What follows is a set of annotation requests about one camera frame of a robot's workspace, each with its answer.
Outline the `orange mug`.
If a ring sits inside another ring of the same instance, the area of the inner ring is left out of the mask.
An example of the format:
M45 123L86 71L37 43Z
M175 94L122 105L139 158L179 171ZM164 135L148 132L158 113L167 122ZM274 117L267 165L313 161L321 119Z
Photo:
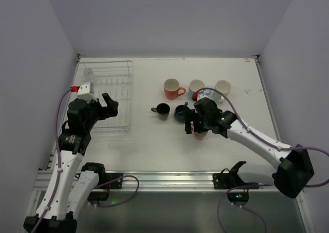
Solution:
M186 89L180 87L180 84L176 79L167 79L164 82L163 88L165 97L169 100L173 100L186 93Z

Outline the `brown mug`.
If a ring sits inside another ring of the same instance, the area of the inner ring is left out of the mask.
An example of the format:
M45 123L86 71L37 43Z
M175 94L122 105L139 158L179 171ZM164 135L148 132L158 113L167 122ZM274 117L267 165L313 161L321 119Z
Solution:
M170 106L166 103L160 103L157 107L152 107L151 111L156 113L160 120L166 120L170 112Z

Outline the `pink mug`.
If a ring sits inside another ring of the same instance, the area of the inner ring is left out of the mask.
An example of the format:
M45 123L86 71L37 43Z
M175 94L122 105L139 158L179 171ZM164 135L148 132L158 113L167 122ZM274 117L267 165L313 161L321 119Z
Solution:
M198 133L198 132L194 132L194 137L198 140L202 140L207 136L208 132L202 132L202 133Z

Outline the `light blue mug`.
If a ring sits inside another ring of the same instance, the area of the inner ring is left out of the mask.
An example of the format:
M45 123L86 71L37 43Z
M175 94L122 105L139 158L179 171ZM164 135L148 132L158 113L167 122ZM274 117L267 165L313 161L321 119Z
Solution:
M189 99L192 100L193 94L196 93L197 90L204 88L204 87L205 87L205 84L202 80L199 80L199 79L192 80L188 87Z

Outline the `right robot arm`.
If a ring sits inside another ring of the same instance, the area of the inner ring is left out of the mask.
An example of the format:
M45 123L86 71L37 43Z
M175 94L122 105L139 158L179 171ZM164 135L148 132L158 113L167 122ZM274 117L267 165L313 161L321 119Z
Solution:
M247 147L269 164L276 172L274 186L285 196L296 198L314 175L309 153L304 146L291 147L247 125L236 113L222 111L207 96L192 96L194 109L185 114L185 132L212 132Z

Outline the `dark blue mug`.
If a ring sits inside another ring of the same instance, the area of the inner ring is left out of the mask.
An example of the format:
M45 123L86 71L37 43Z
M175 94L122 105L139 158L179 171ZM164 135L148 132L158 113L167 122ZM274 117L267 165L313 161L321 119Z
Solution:
M186 112L189 111L188 102L178 105L174 111L174 118L179 123L185 123Z

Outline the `white mug gold rim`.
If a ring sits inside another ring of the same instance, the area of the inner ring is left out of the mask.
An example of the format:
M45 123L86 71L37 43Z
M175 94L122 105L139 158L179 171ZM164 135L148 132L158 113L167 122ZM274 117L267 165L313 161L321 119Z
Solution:
M225 96L228 96L231 92L231 84L226 80L219 80L215 84L215 89L224 94ZM217 92L214 92L214 101L218 103L223 103L225 101L225 98Z

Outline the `clear glass cup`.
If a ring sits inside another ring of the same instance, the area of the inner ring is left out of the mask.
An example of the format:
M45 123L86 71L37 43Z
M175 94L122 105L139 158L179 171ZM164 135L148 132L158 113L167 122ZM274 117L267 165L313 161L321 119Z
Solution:
M95 75L91 68L85 68L83 71L83 82L87 83L93 83L95 84Z

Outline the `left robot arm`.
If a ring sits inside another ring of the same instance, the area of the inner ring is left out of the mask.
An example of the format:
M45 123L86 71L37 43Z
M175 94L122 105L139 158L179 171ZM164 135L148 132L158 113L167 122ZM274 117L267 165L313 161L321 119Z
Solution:
M103 164L91 163L74 183L78 167L91 141L90 132L100 121L118 114L119 103L107 93L102 106L93 94L78 96L69 103L67 121L56 134L57 162L46 193L32 217L26 217L27 232L75 232L77 219L91 191L105 178Z

